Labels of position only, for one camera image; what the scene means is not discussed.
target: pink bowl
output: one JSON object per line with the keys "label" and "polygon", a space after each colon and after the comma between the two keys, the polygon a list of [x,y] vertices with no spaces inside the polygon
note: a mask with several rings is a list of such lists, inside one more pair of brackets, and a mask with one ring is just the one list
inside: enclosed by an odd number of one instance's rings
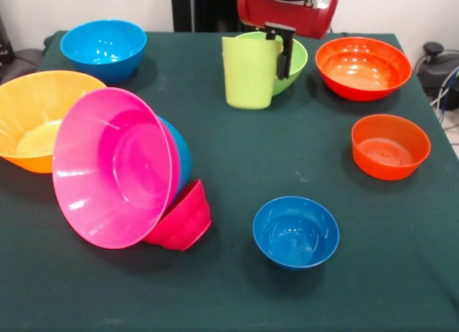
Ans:
{"label": "pink bowl", "polygon": [[186,251],[212,224],[210,207],[200,180],[188,185],[164,217],[143,240],[168,250]]}
{"label": "pink bowl", "polygon": [[57,134],[52,178],[81,237],[119,249],[155,227],[178,182],[164,129],[147,104],[119,88],[93,91],[73,105]]}

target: green bowl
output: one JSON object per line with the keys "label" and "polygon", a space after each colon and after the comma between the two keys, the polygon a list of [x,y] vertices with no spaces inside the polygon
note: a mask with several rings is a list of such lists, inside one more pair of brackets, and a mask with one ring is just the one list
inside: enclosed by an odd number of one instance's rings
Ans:
{"label": "green bowl", "polygon": [[[248,32],[243,33],[237,36],[237,38],[250,38],[250,39],[265,39],[266,33],[264,32]],[[296,39],[293,40],[293,52],[292,52],[292,62],[290,64],[290,76],[288,79],[279,80],[276,79],[274,84],[273,96],[283,92],[290,87],[292,83],[298,79],[298,76],[303,71],[306,63],[308,62],[308,52],[306,48]]]}

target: dark green tablecloth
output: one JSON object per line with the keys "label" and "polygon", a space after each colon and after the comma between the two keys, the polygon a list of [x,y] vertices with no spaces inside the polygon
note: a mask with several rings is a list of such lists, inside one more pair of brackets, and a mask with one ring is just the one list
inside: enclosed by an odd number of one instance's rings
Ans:
{"label": "dark green tablecloth", "polygon": [[[42,70],[71,69],[61,37]],[[310,61],[294,87],[268,110],[235,110],[220,37],[150,33],[121,85],[188,140],[212,228],[185,253],[98,249],[67,225],[50,176],[1,161],[1,329],[458,331],[459,163],[417,79],[379,102],[346,102],[319,77],[322,42],[302,39]],[[432,153],[412,177],[378,181],[354,165],[350,130],[370,113],[427,131]],[[252,239],[258,208],[291,194],[322,203],[341,229],[336,254],[305,272],[277,269]]]}

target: red bowl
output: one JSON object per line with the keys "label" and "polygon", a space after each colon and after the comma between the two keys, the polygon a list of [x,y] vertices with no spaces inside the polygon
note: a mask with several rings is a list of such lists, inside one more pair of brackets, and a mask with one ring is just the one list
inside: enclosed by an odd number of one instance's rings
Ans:
{"label": "red bowl", "polygon": [[351,138],[357,166],[382,180],[407,178],[430,153],[423,129],[396,115],[363,117],[354,124]]}
{"label": "red bowl", "polygon": [[410,61],[390,44],[363,37],[344,37],[325,43],[316,64],[327,86],[353,101],[384,98],[411,77]]}

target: bowl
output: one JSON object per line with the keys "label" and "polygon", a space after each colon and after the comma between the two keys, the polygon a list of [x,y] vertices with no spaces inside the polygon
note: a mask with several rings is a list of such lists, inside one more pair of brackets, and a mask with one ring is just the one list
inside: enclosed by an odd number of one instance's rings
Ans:
{"label": "bowl", "polygon": [[0,86],[0,156],[36,173],[52,172],[61,120],[84,94],[105,85],[66,70],[36,72]]}
{"label": "bowl", "polygon": [[147,36],[123,20],[97,20],[71,29],[60,49],[73,66],[106,84],[128,79],[137,69]]}
{"label": "bowl", "polygon": [[144,241],[168,250],[186,251],[211,224],[204,186],[196,180],[185,188]]}
{"label": "bowl", "polygon": [[255,242],[265,256],[287,270],[327,261],[339,243],[338,225],[319,203],[286,196],[265,204],[253,221]]}
{"label": "bowl", "polygon": [[[248,32],[243,33],[237,36],[237,38],[246,38],[246,39],[266,39],[266,33],[264,32]],[[273,96],[276,96],[289,88],[298,76],[303,71],[306,63],[308,62],[308,52],[306,48],[296,39],[293,40],[293,51],[292,51],[292,60],[290,64],[290,75],[288,79],[284,80],[275,80]]]}
{"label": "bowl", "polygon": [[357,166],[374,178],[400,180],[429,156],[430,141],[416,124],[396,115],[369,115],[351,132]]}
{"label": "bowl", "polygon": [[168,138],[172,140],[168,141],[169,145],[173,146],[172,156],[175,157],[174,161],[179,163],[178,165],[178,182],[173,187],[175,189],[174,198],[176,198],[181,191],[188,184],[189,176],[191,174],[192,157],[191,152],[186,144],[184,137],[180,132],[167,120],[161,118],[161,121],[166,126],[166,134]]}
{"label": "bowl", "polygon": [[359,101],[382,99],[411,77],[410,61],[390,44],[363,37],[344,37],[322,45],[316,64],[323,81],[341,97]]}
{"label": "bowl", "polygon": [[174,195],[161,120],[120,88],[96,90],[75,103],[57,134],[52,165],[65,218],[83,239],[106,249],[141,241]]}

